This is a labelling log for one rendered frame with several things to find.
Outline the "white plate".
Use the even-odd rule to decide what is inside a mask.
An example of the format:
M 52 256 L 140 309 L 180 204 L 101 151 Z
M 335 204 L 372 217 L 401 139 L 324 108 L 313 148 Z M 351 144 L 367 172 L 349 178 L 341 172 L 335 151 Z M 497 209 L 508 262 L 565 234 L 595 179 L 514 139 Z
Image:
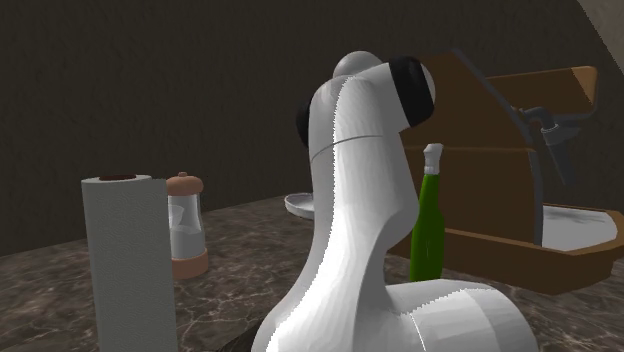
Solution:
M 284 198 L 286 210 L 292 215 L 313 220 L 314 200 L 311 193 L 294 193 Z

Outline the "green glass bottle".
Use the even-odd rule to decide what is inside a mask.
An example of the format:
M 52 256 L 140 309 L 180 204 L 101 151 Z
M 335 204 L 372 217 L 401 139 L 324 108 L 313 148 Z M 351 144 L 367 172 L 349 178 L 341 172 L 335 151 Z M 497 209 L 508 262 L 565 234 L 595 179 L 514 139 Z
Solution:
M 411 236 L 411 281 L 439 279 L 443 269 L 445 222 L 438 206 L 442 151 L 441 143 L 428 144 L 423 150 L 419 215 Z

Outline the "glass salt mill, tan caps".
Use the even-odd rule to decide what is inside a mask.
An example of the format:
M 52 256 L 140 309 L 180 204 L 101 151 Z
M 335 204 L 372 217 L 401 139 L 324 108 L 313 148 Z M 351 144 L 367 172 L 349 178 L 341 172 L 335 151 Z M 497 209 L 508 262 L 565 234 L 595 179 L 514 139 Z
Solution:
M 173 278 L 197 277 L 208 269 L 200 202 L 203 182 L 187 172 L 179 172 L 166 180 L 166 187 Z

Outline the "brown coffee machine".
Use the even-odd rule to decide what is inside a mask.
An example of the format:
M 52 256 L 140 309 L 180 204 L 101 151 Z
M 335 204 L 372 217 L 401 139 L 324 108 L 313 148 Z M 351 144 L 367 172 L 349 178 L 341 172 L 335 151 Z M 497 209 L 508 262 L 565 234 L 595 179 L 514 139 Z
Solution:
M 443 145 L 445 267 L 551 295 L 608 278 L 624 257 L 624 214 L 545 202 L 530 132 L 541 124 L 541 140 L 571 184 L 566 143 L 596 108 L 596 68 L 485 77 L 458 50 L 425 65 L 436 85 L 435 112 L 402 139 L 415 181 L 424 147 Z

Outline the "white paper towel roll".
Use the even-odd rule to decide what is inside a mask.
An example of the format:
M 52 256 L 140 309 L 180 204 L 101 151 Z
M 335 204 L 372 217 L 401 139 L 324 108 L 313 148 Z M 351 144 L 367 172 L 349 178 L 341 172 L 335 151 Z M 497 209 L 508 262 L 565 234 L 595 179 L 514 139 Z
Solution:
M 100 352 L 177 352 L 163 179 L 81 182 Z

